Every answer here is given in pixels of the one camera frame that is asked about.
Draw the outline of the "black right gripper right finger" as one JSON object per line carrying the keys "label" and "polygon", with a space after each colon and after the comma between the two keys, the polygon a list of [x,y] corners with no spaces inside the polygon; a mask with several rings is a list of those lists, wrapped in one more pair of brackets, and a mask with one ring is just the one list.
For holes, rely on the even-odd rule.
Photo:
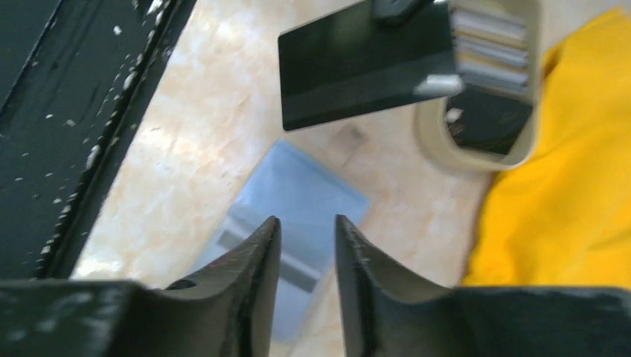
{"label": "black right gripper right finger", "polygon": [[449,291],[335,219],[336,276],[346,356],[453,356]]}

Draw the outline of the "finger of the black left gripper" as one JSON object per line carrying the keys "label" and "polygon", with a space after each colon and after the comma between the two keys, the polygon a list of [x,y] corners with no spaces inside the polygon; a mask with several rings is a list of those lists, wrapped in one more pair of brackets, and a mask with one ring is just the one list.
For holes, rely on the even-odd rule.
{"label": "finger of the black left gripper", "polygon": [[403,22],[431,0],[373,0],[372,17],[379,22]]}

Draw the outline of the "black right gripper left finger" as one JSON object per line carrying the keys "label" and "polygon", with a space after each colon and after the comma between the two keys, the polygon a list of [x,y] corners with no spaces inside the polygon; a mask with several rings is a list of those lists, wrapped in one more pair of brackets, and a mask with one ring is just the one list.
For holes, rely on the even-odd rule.
{"label": "black right gripper left finger", "polygon": [[270,216],[241,247],[171,283],[168,312],[176,356],[267,356],[278,276],[279,237]]}

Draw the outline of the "black credit card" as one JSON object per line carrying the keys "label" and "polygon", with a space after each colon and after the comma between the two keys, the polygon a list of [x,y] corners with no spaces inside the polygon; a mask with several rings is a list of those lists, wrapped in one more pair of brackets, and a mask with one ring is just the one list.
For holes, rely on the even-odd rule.
{"label": "black credit card", "polygon": [[282,127],[303,129],[435,99],[420,84],[453,75],[442,1],[403,22],[379,22],[359,1],[278,37]]}

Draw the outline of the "beige card holder wallet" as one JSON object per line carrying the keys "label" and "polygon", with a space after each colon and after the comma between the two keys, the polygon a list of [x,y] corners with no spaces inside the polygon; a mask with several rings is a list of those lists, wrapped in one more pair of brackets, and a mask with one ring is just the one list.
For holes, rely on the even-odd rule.
{"label": "beige card holder wallet", "polygon": [[291,344],[334,261],[334,221],[360,223],[370,199],[285,140],[258,164],[192,265],[197,271],[238,246],[269,216],[281,221],[281,264],[272,337]]}

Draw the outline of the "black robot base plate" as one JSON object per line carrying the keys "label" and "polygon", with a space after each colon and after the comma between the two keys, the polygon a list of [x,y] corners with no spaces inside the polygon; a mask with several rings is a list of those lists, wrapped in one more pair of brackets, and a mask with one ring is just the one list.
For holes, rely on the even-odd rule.
{"label": "black robot base plate", "polygon": [[1,3],[1,278],[67,278],[193,1]]}

